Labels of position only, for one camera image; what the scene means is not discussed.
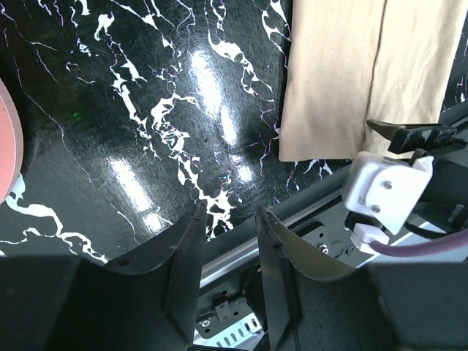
pink disc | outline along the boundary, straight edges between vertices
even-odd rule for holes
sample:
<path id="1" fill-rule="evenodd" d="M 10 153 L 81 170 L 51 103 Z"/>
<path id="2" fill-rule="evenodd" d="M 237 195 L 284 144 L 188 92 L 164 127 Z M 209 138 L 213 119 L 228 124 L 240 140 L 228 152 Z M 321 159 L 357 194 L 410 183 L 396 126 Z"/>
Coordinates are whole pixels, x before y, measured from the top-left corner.
<path id="1" fill-rule="evenodd" d="M 23 131 L 12 97 L 0 79 L 0 203 L 10 193 L 23 161 Z"/>

wire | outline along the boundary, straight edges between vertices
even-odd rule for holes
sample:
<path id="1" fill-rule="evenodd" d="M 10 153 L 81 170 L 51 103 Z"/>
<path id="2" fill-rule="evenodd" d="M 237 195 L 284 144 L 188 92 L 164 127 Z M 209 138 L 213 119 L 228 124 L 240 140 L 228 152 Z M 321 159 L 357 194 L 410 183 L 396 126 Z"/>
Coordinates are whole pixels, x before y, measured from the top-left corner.
<path id="1" fill-rule="evenodd" d="M 414 224 L 411 224 L 411 223 L 408 223 L 408 222 L 406 222 L 404 224 L 404 227 L 407 230 L 409 230 L 411 233 L 416 234 L 416 235 L 420 236 L 421 238 L 425 238 L 425 239 L 428 239 L 428 240 L 443 238 L 443 237 L 448 235 L 446 233 L 433 232 L 432 230 L 419 228 L 418 226 L 416 226 Z"/>
<path id="2" fill-rule="evenodd" d="M 418 257 L 429 254 L 440 254 L 468 246 L 468 229 L 446 235 L 443 238 L 429 241 L 428 243 L 391 246 L 382 244 L 379 241 L 372 241 L 369 246 L 375 252 L 393 257 Z"/>

glossy black tabletop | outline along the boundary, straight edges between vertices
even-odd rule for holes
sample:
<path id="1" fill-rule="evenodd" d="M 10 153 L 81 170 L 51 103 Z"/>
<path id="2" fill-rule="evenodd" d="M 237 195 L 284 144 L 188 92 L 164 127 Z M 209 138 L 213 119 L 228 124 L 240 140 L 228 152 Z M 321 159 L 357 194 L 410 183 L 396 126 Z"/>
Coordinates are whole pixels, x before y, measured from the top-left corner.
<path id="1" fill-rule="evenodd" d="M 345 165 L 277 158 L 291 6 L 0 0 L 25 137 L 0 252 L 105 263 L 201 200 L 212 240 Z M 461 41 L 444 109 L 467 94 Z"/>

screw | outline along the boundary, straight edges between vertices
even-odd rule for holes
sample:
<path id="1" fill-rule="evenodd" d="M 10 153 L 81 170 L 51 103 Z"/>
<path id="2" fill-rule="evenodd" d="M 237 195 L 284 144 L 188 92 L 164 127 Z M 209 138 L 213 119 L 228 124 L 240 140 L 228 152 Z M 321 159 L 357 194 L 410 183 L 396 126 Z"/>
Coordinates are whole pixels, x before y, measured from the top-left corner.
<path id="1" fill-rule="evenodd" d="M 319 246 L 319 250 L 323 252 L 324 254 L 328 254 L 328 247 L 325 244 L 322 244 Z"/>

beige cloth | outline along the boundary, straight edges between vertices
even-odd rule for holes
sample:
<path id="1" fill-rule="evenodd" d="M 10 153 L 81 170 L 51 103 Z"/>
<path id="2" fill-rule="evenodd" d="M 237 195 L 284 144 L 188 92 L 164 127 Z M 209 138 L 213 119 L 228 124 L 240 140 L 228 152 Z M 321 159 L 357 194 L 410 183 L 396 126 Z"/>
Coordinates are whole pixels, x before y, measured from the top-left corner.
<path id="1" fill-rule="evenodd" d="M 436 123 L 468 0 L 295 0 L 279 159 L 385 154 L 367 119 Z"/>

